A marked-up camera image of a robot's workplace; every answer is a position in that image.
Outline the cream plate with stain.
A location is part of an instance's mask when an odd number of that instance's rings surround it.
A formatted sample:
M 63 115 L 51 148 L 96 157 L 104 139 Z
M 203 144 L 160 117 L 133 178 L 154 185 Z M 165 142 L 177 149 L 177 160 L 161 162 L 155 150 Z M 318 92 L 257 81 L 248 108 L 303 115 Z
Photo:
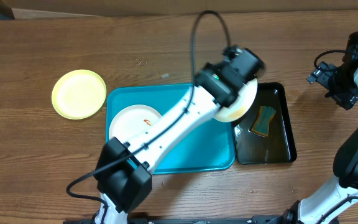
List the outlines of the cream plate with stain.
M 230 123 L 244 116 L 255 100 L 257 89 L 258 81 L 256 78 L 244 84 L 235 102 L 228 108 L 222 107 L 216 113 L 214 119 L 223 123 Z

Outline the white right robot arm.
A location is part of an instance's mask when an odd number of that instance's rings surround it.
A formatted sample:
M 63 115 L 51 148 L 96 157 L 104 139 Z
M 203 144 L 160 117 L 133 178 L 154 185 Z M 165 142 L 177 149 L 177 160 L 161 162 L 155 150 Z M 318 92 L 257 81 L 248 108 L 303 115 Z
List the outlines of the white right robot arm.
M 353 75 L 358 88 L 358 68 Z M 271 223 L 332 223 L 358 202 L 358 128 L 339 148 L 333 176 L 313 195 L 297 201 Z

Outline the yellow plate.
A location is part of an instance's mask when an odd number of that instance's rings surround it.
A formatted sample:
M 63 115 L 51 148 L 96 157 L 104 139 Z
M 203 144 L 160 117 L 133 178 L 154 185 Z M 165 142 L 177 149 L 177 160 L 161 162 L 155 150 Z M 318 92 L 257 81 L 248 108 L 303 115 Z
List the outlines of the yellow plate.
M 106 99 L 104 80 L 91 70 L 74 70 L 62 76 L 51 95 L 54 110 L 66 119 L 85 119 L 99 111 Z

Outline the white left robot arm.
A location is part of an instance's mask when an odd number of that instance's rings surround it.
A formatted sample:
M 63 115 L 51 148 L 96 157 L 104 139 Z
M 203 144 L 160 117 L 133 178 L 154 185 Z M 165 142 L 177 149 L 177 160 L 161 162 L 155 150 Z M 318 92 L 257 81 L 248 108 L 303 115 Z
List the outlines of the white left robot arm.
M 129 138 L 110 139 L 103 147 L 94 178 L 106 204 L 98 223 L 126 223 L 152 190 L 152 174 L 161 160 L 183 138 L 210 120 L 221 105 L 202 86 L 183 98 L 146 131 Z

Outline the white plate with stain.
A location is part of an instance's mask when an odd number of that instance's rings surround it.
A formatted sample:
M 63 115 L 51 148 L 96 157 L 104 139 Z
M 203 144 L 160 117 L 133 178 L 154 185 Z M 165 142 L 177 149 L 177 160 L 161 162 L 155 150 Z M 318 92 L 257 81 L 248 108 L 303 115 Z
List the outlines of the white plate with stain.
M 113 137 L 124 142 L 129 138 L 147 131 L 162 115 L 147 105 L 132 105 L 124 108 L 112 119 L 108 140 Z

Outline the green and yellow sponge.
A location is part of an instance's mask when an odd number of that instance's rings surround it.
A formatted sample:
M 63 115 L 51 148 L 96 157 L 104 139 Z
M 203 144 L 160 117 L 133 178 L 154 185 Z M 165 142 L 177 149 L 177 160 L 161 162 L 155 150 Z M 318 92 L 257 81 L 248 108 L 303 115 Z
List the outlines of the green and yellow sponge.
M 269 135 L 270 123 L 275 114 L 276 110 L 274 108 L 270 106 L 260 106 L 250 131 L 258 136 L 266 138 Z

